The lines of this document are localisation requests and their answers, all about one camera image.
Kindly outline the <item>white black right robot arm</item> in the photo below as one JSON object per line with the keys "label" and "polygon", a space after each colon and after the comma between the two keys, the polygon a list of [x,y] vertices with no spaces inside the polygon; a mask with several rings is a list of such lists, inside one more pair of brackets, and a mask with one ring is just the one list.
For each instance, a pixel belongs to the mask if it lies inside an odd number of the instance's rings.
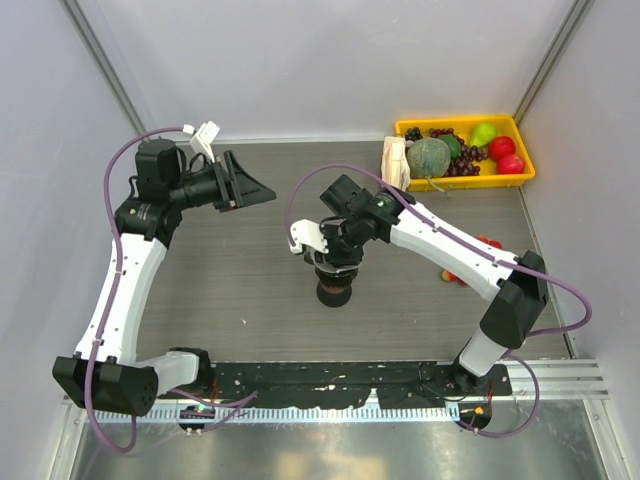
{"label": "white black right robot arm", "polygon": [[543,259],[518,256],[447,224],[397,189],[373,194],[342,175],[320,196],[334,225],[322,227],[326,265],[355,268],[367,242],[381,240],[454,274],[488,303],[475,333],[454,360],[452,381],[465,394],[484,387],[494,363],[522,346],[548,302]]}

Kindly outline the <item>dark green glass dripper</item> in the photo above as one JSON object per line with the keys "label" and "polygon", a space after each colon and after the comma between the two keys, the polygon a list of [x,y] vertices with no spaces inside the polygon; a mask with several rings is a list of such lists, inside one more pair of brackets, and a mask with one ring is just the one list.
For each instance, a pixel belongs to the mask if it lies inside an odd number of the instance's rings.
{"label": "dark green glass dripper", "polygon": [[317,265],[314,254],[310,252],[306,252],[303,255],[303,260],[314,268],[319,286],[331,294],[341,293],[350,288],[359,273],[357,267],[336,270],[324,263]]}

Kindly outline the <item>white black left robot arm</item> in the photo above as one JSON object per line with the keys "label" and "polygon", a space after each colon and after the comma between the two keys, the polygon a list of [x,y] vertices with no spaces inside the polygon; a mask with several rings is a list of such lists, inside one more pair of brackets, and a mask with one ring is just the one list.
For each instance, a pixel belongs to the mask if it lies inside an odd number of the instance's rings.
{"label": "white black left robot arm", "polygon": [[73,355],[57,357],[52,374],[88,412],[142,417],[175,388],[194,398],[213,388],[203,349],[176,347],[148,360],[136,353],[150,289],[183,212],[206,205],[230,212],[273,201],[276,194],[230,150],[195,169],[174,141],[154,139],[138,147],[135,167],[131,193],[112,217],[111,260],[94,314]]}

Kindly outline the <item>white paper coffee filter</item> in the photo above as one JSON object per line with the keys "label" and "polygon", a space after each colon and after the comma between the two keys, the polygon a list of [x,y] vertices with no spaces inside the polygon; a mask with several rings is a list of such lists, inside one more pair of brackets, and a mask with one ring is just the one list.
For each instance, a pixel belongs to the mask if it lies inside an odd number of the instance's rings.
{"label": "white paper coffee filter", "polygon": [[356,272],[359,269],[358,265],[346,265],[346,266],[333,266],[329,263],[316,264],[316,268],[324,272],[327,275],[347,275],[350,272]]}

